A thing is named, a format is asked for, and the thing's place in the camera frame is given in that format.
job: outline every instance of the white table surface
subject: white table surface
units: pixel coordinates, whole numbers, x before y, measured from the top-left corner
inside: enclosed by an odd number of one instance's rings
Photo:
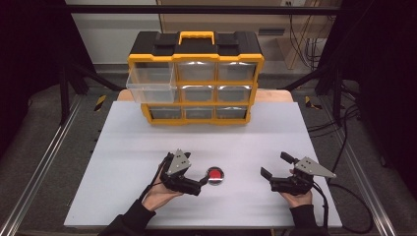
[[[298,104],[257,102],[247,125],[152,126],[138,103],[112,104],[89,166],[64,225],[95,228],[125,213],[151,181],[157,165],[177,148],[191,153],[185,176],[200,180],[212,166],[224,171],[218,186],[184,195],[156,211],[148,228],[277,228],[292,226],[286,201],[270,190],[261,166],[288,177],[293,166],[279,156],[317,161]],[[328,198],[328,226],[341,221],[326,180],[315,177]],[[313,190],[316,220],[323,224],[322,197]]]

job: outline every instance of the human hand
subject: human hand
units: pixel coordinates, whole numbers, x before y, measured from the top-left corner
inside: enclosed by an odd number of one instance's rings
[[[283,198],[286,199],[290,208],[299,207],[301,205],[311,205],[313,203],[313,194],[311,191],[307,192],[304,195],[293,196],[288,193],[280,193]]]
[[[163,207],[175,197],[183,195],[183,193],[174,192],[167,189],[162,184],[159,177],[160,171],[157,175],[157,178],[153,182],[153,186],[150,188],[147,195],[145,196],[145,199],[142,201],[142,205],[149,211],[154,211],[160,207]]]

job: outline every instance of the aluminum rail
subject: aluminum rail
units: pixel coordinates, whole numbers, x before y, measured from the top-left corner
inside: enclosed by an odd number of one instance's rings
[[[49,144],[49,147],[43,155],[42,160],[37,165],[36,170],[31,176],[30,181],[27,184],[24,192],[22,193],[21,197],[19,198],[18,202],[16,203],[6,222],[0,228],[1,236],[13,236],[18,231],[18,228],[22,220],[24,219],[31,202],[34,199],[37,190],[39,189],[44,177],[46,176],[46,173],[48,172],[48,169],[52,164],[52,161],[55,158],[56,153],[61,147],[61,144],[64,141],[67,132],[70,129],[74,121],[74,118],[76,117],[79,111],[80,104],[82,103],[82,101],[83,97],[81,95],[76,95],[71,107],[72,112],[70,113],[69,118],[63,125],[60,125],[58,127],[58,130],[56,131],[54,138]]]
[[[324,105],[324,109],[328,117],[332,119],[329,98],[323,98],[319,96],[319,99],[321,103]],[[342,131],[342,129],[336,130],[337,140],[339,141],[340,145],[342,145],[344,140],[344,132]],[[374,217],[375,225],[380,231],[380,234],[383,236],[396,236],[395,229],[393,228],[392,223],[390,222],[389,217],[387,216],[387,213],[384,210],[384,207],[381,204],[377,193],[372,187],[372,184],[369,178],[367,177],[365,171],[362,169],[362,166],[359,163],[352,146],[347,140],[344,153],[346,154],[346,162],[349,166],[349,169],[352,172],[353,177],[355,178],[356,184],[358,185],[359,191],[361,192],[365,203],[371,210],[371,213]]]
[[[46,5],[53,13],[88,14],[232,14],[232,15],[307,15],[352,14],[355,9],[340,7],[266,7],[209,5]]]

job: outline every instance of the black floor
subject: black floor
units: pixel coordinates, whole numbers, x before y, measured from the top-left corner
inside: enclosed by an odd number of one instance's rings
[[[273,78],[260,78],[260,87],[274,89],[279,87],[279,81]],[[99,111],[94,111],[98,98],[106,95]],[[320,126],[329,122],[328,114],[323,109],[323,99],[316,97],[313,90],[299,88],[292,92],[293,98],[299,103],[306,126]],[[311,103],[306,105],[306,96]],[[83,96],[82,105],[75,117],[74,123],[66,134],[59,151],[50,165],[40,188],[37,191],[25,217],[21,221],[20,231],[65,232],[65,233],[96,233],[94,230],[75,230],[63,226],[69,210],[71,199],[75,196],[83,174],[94,150],[95,141],[99,137],[111,102],[117,98],[117,92],[106,88],[91,88],[89,94]],[[342,99],[345,108],[354,105],[348,96]],[[359,113],[353,113],[348,119],[348,142],[352,147],[361,166],[369,177],[370,182],[387,213],[387,217],[397,235],[417,235],[417,204],[408,193],[394,169],[383,167],[380,155],[374,142],[369,136]],[[30,181],[32,173],[55,132],[60,120],[59,88],[52,87],[37,93],[31,99],[30,111],[22,125],[19,134],[0,160],[0,222],[5,223],[13,211],[19,197]],[[340,150],[334,126],[311,132],[312,142],[321,164],[331,169]],[[337,179],[331,183],[339,184],[358,196],[361,196],[356,180],[346,162],[346,156],[341,156],[335,170]],[[337,210],[344,226],[365,230],[371,219],[365,208],[350,194],[336,187],[330,187]],[[353,235],[346,229],[331,229],[333,235]],[[254,231],[230,231],[234,235],[262,235]],[[368,235],[380,235],[374,225]]]

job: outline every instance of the black curtain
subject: black curtain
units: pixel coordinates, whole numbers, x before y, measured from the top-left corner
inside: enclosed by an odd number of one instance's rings
[[[372,0],[343,2],[363,13]],[[337,18],[321,64],[358,82],[358,104],[382,157],[417,199],[417,1],[376,0],[362,13]],[[332,57],[346,36],[349,40]],[[325,82],[330,88],[332,80]]]
[[[0,1],[0,156],[19,130],[29,98],[58,85],[63,66],[77,61],[95,72],[71,14],[46,11],[51,3],[65,1]],[[77,74],[70,82],[87,86]]]

